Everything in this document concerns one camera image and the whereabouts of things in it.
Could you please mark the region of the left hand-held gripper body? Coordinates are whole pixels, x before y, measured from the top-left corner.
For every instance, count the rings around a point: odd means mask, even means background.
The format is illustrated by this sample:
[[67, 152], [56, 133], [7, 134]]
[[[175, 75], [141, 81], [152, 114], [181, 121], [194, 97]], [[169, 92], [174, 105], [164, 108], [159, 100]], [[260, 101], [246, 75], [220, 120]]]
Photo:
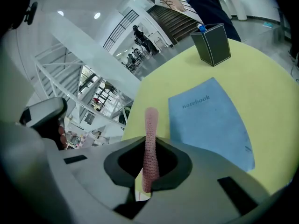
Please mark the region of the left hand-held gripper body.
[[67, 102], [64, 98], [54, 97], [26, 107], [20, 123], [35, 129], [43, 138], [51, 139], [60, 145], [58, 129], [64, 128], [64, 119], [67, 112]]

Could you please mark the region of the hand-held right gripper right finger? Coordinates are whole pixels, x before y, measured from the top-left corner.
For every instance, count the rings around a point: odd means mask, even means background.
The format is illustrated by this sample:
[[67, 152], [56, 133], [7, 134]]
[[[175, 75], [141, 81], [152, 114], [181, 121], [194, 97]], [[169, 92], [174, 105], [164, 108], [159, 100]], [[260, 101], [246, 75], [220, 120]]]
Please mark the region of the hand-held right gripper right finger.
[[157, 140], [160, 178], [140, 211], [144, 224], [250, 223], [269, 193], [251, 175], [214, 152]]

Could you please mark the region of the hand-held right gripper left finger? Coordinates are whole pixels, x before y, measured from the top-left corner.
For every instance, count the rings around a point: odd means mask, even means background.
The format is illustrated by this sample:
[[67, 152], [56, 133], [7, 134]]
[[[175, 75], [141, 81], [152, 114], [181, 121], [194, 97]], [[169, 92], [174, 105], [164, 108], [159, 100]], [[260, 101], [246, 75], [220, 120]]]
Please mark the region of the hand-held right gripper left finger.
[[57, 224], [132, 224], [114, 211], [125, 203], [129, 188], [115, 185], [104, 170], [104, 160], [112, 152], [139, 138], [110, 145], [59, 151], [48, 140], [48, 163], [66, 203], [66, 220]]

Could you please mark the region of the person's left hand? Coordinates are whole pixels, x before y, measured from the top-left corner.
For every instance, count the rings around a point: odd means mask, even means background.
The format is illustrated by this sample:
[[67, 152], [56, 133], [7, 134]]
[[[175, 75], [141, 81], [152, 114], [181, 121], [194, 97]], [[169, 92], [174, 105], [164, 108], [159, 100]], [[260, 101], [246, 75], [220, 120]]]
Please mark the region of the person's left hand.
[[68, 146], [67, 138], [65, 136], [65, 129], [62, 126], [60, 126], [58, 129], [58, 133], [60, 135], [60, 145], [58, 146], [58, 149], [65, 150]]

